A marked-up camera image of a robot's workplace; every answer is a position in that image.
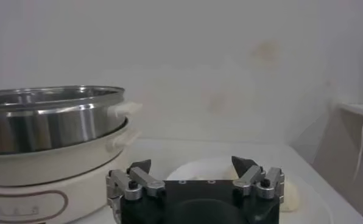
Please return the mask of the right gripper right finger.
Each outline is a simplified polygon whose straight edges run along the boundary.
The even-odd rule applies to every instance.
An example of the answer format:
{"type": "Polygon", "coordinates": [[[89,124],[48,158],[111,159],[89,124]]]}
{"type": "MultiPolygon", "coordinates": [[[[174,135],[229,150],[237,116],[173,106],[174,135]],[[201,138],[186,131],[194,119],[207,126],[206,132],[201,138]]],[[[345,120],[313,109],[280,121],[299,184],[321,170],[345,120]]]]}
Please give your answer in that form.
{"type": "Polygon", "coordinates": [[[254,160],[238,156],[232,156],[231,162],[239,177],[233,180],[233,186],[239,189],[244,197],[254,192],[263,200],[272,200],[277,197],[279,203],[284,202],[285,175],[282,169],[271,167],[266,172],[254,160]]]}

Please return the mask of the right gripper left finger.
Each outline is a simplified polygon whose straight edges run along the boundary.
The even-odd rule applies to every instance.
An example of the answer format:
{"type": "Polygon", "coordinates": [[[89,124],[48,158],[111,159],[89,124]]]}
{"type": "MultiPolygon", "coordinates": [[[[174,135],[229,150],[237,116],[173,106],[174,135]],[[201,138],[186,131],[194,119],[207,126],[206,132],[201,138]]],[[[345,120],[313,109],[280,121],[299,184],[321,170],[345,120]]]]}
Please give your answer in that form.
{"type": "Polygon", "coordinates": [[[122,223],[123,201],[138,203],[149,198],[164,205],[166,184],[149,175],[150,168],[151,160],[147,159],[132,163],[125,171],[111,170],[106,175],[107,205],[116,223],[122,223]]]}

